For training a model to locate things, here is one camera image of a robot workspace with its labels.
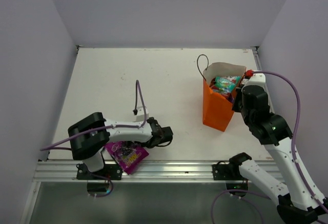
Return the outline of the purple Fox's candy bag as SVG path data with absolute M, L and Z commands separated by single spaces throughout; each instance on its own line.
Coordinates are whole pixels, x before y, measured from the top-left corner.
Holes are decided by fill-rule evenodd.
M 230 103 L 233 103 L 234 102 L 234 100 L 235 100 L 235 97 L 231 94 L 231 93 L 229 93 L 229 94 L 222 94 L 222 96 L 227 100 L 227 101 L 229 101 Z

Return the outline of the teal Fox's candy bag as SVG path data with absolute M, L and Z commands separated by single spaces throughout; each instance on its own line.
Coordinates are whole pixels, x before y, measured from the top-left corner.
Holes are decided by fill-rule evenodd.
M 239 83 L 241 76 L 216 77 L 212 80 L 210 88 L 221 95 L 229 96 Z

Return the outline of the orange paper bag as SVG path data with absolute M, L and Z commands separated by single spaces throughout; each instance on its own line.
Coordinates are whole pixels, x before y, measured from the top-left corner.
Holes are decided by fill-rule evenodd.
M 246 67 L 223 62 L 210 64 L 205 54 L 198 56 L 196 64 L 198 72 L 203 78 L 202 122 L 211 128 L 225 131 L 234 114 L 232 110 L 233 104 L 227 101 L 221 94 L 214 92 L 210 88 L 210 84 L 218 76 L 241 76 L 239 83 L 231 93 L 236 97 L 236 88 L 243 80 Z

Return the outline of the magenta purple snack bag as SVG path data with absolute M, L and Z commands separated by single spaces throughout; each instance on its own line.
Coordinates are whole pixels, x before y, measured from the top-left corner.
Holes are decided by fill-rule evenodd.
M 105 145 L 105 150 L 128 175 L 133 174 L 149 155 L 143 147 L 132 141 L 109 142 Z

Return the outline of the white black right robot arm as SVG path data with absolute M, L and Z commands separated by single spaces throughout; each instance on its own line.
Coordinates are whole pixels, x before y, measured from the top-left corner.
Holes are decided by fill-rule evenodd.
M 292 132 L 285 119 L 270 111 L 268 94 L 257 85 L 247 85 L 237 91 L 233 110 L 241 113 L 251 134 L 269 152 L 283 182 L 278 181 L 255 163 L 246 153 L 229 160 L 228 173 L 234 179 L 245 178 L 258 187 L 276 206 L 284 223 L 313 223 L 324 214 L 327 198 L 312 186 L 310 176 L 302 176 L 298 168 L 304 165 L 292 148 Z

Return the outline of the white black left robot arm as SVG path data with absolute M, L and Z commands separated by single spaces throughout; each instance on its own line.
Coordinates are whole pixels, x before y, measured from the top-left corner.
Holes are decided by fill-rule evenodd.
M 140 121 L 120 122 L 105 119 L 101 112 L 95 112 L 70 126 L 68 134 L 73 159 L 82 161 L 95 179 L 106 175 L 107 167 L 100 151 L 108 143 L 131 141 L 152 149 L 173 140 L 172 129 L 161 127 L 148 114 Z

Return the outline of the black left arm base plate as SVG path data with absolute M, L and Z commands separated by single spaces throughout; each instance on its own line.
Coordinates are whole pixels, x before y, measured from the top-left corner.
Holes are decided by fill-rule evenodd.
M 117 164 L 105 164 L 104 168 L 90 173 L 85 164 L 77 164 L 77 176 L 78 180 L 121 180 L 122 169 Z

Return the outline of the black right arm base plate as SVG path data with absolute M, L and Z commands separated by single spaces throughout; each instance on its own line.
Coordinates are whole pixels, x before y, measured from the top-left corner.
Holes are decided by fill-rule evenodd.
M 212 175 L 214 180 L 244 180 L 244 177 L 240 175 L 239 167 L 232 163 L 226 163 L 219 161 L 212 164 Z

